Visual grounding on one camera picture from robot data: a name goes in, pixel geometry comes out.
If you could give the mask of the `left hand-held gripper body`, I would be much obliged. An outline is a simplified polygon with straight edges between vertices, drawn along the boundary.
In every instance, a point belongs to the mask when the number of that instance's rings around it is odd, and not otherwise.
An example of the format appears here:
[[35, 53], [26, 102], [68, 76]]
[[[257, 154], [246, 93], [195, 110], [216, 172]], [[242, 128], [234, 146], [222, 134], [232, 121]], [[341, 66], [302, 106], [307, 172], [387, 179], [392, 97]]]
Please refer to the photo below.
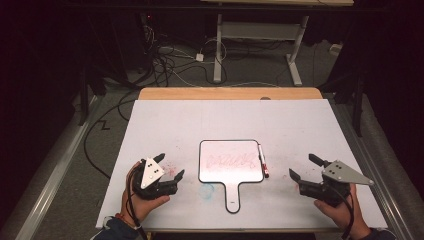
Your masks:
[[178, 181], [174, 179], [161, 182], [160, 179], [164, 173], [165, 171], [153, 158], [142, 160], [133, 175], [133, 192], [143, 200], [174, 195], [178, 190]]

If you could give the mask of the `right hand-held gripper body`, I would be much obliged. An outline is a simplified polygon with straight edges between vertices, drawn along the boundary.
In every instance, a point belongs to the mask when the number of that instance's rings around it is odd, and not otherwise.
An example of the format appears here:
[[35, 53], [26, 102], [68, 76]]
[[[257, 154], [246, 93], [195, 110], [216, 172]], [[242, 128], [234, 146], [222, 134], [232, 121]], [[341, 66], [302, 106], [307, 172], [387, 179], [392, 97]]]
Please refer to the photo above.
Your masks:
[[329, 163], [329, 166], [323, 166], [321, 172], [323, 181], [321, 183], [313, 183], [302, 179], [297, 183], [301, 195], [324, 201], [328, 205], [336, 207], [344, 202], [350, 194], [351, 183], [368, 186], [374, 184], [373, 180], [340, 160]]

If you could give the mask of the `white marker pen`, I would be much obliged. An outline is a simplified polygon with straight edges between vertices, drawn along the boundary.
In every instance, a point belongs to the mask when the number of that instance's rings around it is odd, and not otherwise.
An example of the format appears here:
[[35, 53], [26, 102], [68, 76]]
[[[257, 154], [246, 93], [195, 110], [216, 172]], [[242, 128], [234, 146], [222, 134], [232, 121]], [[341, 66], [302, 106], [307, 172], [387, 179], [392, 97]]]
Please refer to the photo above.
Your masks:
[[261, 144], [258, 144], [258, 152], [259, 152], [259, 157], [260, 157], [260, 160], [261, 160], [264, 176], [265, 176], [265, 178], [269, 178], [269, 176], [270, 176], [269, 170], [268, 170], [266, 162], [265, 162], [265, 155], [264, 155], [263, 148], [262, 148]]

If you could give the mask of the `small whiteboard with handle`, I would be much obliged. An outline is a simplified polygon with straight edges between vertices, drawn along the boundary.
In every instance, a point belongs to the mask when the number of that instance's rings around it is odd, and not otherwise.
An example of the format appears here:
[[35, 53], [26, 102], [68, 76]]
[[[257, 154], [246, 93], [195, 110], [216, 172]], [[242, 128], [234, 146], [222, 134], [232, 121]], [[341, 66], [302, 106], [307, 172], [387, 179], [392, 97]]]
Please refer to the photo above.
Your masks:
[[241, 207], [239, 186], [264, 180], [256, 140], [203, 140], [199, 146], [198, 178], [202, 183], [220, 183], [225, 190], [226, 210]]

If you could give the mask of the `person's left hand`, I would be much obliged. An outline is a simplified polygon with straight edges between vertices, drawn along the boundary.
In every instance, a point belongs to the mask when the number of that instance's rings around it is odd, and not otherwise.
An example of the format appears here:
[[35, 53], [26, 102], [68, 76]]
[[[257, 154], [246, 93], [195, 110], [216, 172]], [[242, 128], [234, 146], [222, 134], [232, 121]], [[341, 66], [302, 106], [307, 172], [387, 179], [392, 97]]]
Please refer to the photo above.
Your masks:
[[133, 193], [131, 188], [132, 172], [139, 165], [140, 163], [136, 162], [127, 173], [125, 190], [122, 194], [122, 204], [119, 213], [121, 219], [131, 227], [136, 226], [134, 222], [135, 219], [139, 222], [143, 222], [151, 211], [170, 200], [169, 196], [161, 196], [154, 200], [143, 200]]

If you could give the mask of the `person's right hand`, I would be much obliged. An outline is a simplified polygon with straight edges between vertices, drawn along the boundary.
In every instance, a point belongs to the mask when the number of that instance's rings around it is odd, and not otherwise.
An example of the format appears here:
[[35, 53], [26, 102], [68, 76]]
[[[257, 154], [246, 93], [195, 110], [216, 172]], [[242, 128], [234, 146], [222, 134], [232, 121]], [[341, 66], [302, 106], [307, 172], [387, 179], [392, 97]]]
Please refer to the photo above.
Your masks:
[[350, 238], [352, 240], [362, 240], [371, 233], [371, 229], [365, 223], [361, 207], [357, 198], [356, 185], [351, 184], [351, 194], [347, 197], [347, 202], [353, 209], [353, 215], [350, 215], [349, 208], [345, 204], [332, 207], [323, 201], [315, 200], [314, 205], [343, 231], [345, 231], [351, 219], [354, 219], [350, 229]]

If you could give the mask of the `white-framed desk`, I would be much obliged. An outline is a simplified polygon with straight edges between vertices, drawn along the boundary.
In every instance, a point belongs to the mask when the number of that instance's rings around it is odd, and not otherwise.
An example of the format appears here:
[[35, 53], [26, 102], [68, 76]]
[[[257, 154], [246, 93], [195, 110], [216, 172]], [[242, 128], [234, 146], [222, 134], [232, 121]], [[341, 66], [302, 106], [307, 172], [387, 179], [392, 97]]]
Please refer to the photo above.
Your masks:
[[[214, 3], [218, 7], [229, 7], [231, 4], [247, 7], [248, 5], [258, 5], [260, 7], [304, 7], [310, 10], [317, 7], [341, 8], [352, 7], [353, 0], [202, 0]], [[224, 67], [222, 65], [226, 55], [226, 47], [223, 39], [250, 39], [250, 40], [278, 40], [293, 41], [293, 51], [285, 55], [291, 79], [296, 87], [303, 85], [297, 66], [296, 58], [300, 49], [304, 33], [307, 28], [309, 15], [301, 16], [298, 23], [266, 23], [261, 20], [226, 21], [223, 14], [217, 15], [216, 24], [216, 52], [214, 60], [214, 83], [222, 83]]]

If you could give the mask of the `metal floor rail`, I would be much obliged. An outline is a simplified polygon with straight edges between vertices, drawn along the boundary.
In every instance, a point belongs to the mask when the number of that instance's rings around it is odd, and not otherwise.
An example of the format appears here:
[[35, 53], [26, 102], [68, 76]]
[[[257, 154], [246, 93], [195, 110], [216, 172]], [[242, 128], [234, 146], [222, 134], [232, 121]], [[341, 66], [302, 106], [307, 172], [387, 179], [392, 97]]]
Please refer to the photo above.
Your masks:
[[370, 104], [362, 104], [361, 135], [352, 126], [353, 106], [329, 99], [342, 132], [361, 170], [376, 182], [371, 189], [389, 229], [399, 240], [418, 240], [414, 211], [421, 207], [418, 192], [399, 163]]
[[30, 203], [33, 206], [15, 240], [63, 239], [71, 224], [77, 223], [77, 214], [73, 210], [81, 209], [82, 201], [77, 197], [81, 197], [82, 190], [79, 182], [71, 182], [72, 176], [77, 176], [78, 172], [72, 164], [74, 156], [78, 162], [84, 162], [80, 144], [102, 102], [102, 97], [91, 98], [90, 114], [82, 125], [79, 125], [80, 113], [75, 113], [37, 170], [29, 191], [23, 196], [23, 209], [26, 210]]

